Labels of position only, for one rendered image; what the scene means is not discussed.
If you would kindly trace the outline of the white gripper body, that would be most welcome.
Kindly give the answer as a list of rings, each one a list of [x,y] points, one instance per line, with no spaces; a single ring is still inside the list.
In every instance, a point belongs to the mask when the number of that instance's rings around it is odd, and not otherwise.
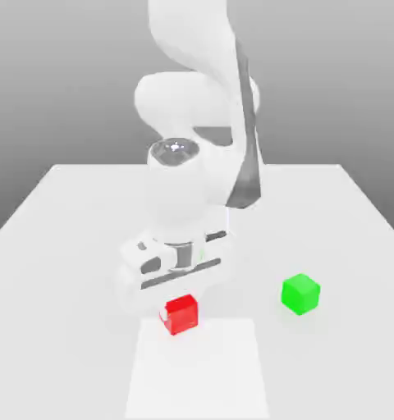
[[[117,297],[127,311],[160,310],[173,299],[190,294],[200,299],[211,287],[233,276],[231,253],[206,253],[195,265],[181,266],[175,255],[118,255]]]

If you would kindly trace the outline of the small red cube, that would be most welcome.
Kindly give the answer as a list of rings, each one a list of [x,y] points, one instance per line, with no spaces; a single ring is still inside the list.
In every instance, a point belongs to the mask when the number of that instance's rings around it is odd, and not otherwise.
[[[165,306],[169,313],[169,323],[164,326],[172,336],[198,325],[198,303],[191,294],[168,301]]]

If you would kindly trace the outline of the small green cube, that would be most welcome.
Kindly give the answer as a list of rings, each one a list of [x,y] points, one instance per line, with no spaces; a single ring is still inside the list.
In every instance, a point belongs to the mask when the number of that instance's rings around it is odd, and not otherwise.
[[[282,282],[281,302],[297,315],[303,315],[318,306],[321,285],[304,273]]]

